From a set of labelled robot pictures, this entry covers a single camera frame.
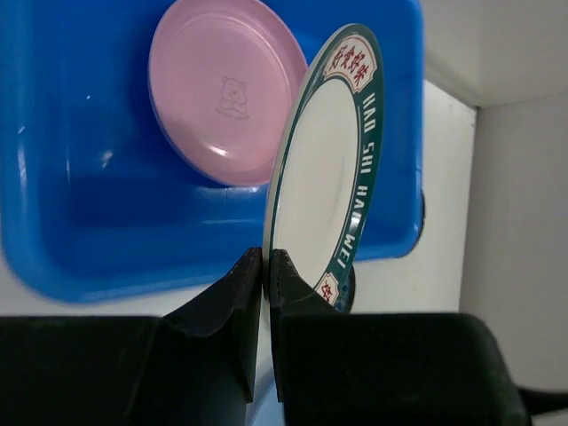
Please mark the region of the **pink plastic plate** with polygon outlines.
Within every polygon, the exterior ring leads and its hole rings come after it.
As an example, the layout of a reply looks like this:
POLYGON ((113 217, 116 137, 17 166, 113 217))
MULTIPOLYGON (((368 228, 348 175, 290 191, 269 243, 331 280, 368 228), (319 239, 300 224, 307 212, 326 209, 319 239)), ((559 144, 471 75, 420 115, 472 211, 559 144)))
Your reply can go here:
POLYGON ((261 1, 176 1, 154 31, 148 86, 170 144, 222 185, 264 185, 307 70, 261 1))

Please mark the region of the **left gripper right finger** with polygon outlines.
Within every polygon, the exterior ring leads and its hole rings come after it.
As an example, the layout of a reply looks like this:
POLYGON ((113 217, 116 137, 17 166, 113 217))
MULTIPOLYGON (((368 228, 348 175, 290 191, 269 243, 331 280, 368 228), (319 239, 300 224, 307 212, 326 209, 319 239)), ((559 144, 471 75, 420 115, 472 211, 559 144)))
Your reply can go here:
POLYGON ((451 312, 340 313, 275 250, 272 359, 289 425, 525 425, 486 324, 451 312))

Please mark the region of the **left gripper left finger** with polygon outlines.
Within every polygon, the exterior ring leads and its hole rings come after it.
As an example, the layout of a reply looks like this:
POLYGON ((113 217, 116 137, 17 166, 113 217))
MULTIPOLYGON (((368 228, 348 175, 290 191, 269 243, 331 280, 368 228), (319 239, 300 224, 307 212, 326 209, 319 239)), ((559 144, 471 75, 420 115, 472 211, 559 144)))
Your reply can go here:
POLYGON ((262 254, 162 316, 1 319, 4 425, 242 425, 262 254))

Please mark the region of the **white plate green lettered rim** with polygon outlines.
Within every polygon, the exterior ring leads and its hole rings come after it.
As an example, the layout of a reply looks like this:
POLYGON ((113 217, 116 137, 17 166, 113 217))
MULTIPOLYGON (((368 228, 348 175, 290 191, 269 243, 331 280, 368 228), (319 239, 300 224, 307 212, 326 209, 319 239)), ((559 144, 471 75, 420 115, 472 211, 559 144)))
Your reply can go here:
POLYGON ((384 109, 375 34, 359 23, 338 28, 304 77, 267 193, 264 267, 285 250, 308 287, 340 312, 354 299, 350 276, 375 190, 384 109))

